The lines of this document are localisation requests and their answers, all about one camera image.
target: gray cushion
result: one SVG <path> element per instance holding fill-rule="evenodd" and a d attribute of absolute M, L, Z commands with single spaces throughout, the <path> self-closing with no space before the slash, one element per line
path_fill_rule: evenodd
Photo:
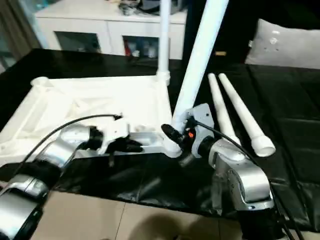
<path fill-rule="evenodd" d="M 320 69 L 320 30 L 286 28 L 259 19 L 245 63 Z"/>

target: curtain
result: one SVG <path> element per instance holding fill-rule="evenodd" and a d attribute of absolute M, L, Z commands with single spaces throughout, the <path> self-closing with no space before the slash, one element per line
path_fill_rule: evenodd
<path fill-rule="evenodd" d="M 41 47 L 18 0 L 0 0 L 0 31 L 17 61 Z"/>

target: wrinkled black cloth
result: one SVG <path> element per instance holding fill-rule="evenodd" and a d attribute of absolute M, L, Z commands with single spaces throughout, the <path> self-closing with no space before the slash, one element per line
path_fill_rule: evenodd
<path fill-rule="evenodd" d="M 184 72 L 170 61 L 168 87 L 174 109 Z M 128 62 L 126 57 L 95 53 L 34 50 L 0 75 L 0 127 L 3 128 L 31 89 L 36 77 L 81 78 L 154 75 L 157 67 Z M 212 68 L 226 73 L 243 101 L 276 146 L 276 153 L 256 158 L 302 230 L 320 232 L 320 71 L 290 67 L 235 64 Z M 230 118 L 242 145 L 254 154 L 251 141 L 221 87 Z M 215 110 L 205 76 L 196 105 Z M 181 167 L 163 154 L 76 159 L 57 186 L 58 191 L 218 217 L 211 205 L 213 169 L 206 159 Z M 0 168 L 7 181 L 17 164 Z M 235 218 L 230 196 L 223 194 L 225 218 Z"/>

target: pipe end cap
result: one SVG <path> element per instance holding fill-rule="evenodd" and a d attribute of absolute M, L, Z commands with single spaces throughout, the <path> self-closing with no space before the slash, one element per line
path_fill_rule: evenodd
<path fill-rule="evenodd" d="M 261 158 L 271 156 L 276 151 L 276 147 L 271 139 L 265 135 L 252 139 L 251 145 L 255 154 Z"/>

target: white pipe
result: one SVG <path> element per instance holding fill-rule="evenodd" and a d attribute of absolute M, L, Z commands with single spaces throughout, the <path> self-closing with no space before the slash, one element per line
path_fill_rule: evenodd
<path fill-rule="evenodd" d="M 251 145 L 255 153 L 259 157 L 267 157 L 272 155 L 276 148 L 269 137 L 267 137 L 261 130 L 260 126 L 252 116 L 237 91 L 234 89 L 229 79 L 224 73 L 219 75 L 219 79 L 228 94 L 236 112 L 238 113 L 242 124 L 245 127 L 249 137 L 251 138 Z"/>
<path fill-rule="evenodd" d="M 181 133 L 185 127 L 185 111 L 194 106 L 228 1 L 206 1 L 172 119 L 172 126 Z"/>
<path fill-rule="evenodd" d="M 160 3 L 160 39 L 159 39 L 159 59 L 158 70 L 156 72 L 159 79 L 164 80 L 167 85 L 170 83 L 169 72 L 169 26 L 171 15 L 171 0 L 161 0 Z"/>
<path fill-rule="evenodd" d="M 220 130 L 223 134 L 230 137 L 237 144 L 241 145 L 239 138 L 237 138 L 230 117 L 225 105 L 224 98 L 222 97 L 216 76 L 213 73 L 208 75 L 209 84 L 213 99 L 213 104 L 216 112 L 216 117 L 220 126 Z"/>

